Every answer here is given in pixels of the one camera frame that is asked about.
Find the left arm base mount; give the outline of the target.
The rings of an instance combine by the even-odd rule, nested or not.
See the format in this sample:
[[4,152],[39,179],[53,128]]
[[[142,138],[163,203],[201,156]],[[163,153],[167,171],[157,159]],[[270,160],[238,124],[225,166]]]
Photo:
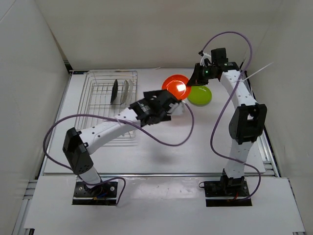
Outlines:
[[118,180],[111,180],[100,186],[87,187],[77,179],[73,191],[72,205],[115,206],[117,202]]

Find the orange plate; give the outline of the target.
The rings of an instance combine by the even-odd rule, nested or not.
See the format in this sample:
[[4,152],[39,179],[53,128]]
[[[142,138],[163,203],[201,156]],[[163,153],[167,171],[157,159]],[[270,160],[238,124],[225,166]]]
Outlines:
[[179,100],[186,99],[190,92],[191,87],[187,86],[189,79],[181,74],[174,74],[169,76],[162,84],[163,90],[168,90]]

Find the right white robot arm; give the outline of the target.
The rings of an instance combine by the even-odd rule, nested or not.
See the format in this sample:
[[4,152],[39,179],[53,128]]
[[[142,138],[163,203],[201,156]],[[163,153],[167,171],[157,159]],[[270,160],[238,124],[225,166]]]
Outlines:
[[211,196],[246,197],[244,168],[249,151],[262,134],[267,107],[250,94],[244,84],[240,68],[230,62],[225,48],[218,48],[207,54],[199,52],[201,61],[195,64],[194,72],[187,85],[207,85],[210,79],[218,79],[229,94],[228,102],[234,106],[234,114],[228,129],[232,139],[227,164],[219,181],[207,183]]

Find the green plate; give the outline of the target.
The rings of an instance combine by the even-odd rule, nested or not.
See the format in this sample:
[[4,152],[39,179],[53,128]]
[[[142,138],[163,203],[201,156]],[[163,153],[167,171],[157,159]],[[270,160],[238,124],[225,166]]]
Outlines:
[[187,99],[194,105],[204,106],[212,100],[212,92],[206,86],[193,86]]

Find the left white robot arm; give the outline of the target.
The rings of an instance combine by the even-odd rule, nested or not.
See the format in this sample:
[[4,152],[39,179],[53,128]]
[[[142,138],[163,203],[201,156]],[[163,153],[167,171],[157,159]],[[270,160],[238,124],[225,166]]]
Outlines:
[[119,114],[88,129],[67,130],[63,152],[74,174],[85,183],[86,191],[97,196],[102,192],[101,178],[91,155],[108,142],[137,127],[170,121],[171,114],[181,112],[182,101],[168,90],[145,92],[144,98],[129,105]]

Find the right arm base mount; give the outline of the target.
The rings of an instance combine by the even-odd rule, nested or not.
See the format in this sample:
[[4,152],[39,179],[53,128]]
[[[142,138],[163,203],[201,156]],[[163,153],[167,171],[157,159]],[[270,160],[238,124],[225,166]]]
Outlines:
[[223,189],[221,181],[202,181],[198,184],[204,189],[205,203],[208,208],[217,207],[251,207],[252,201],[249,196],[249,189],[246,180],[236,188]]

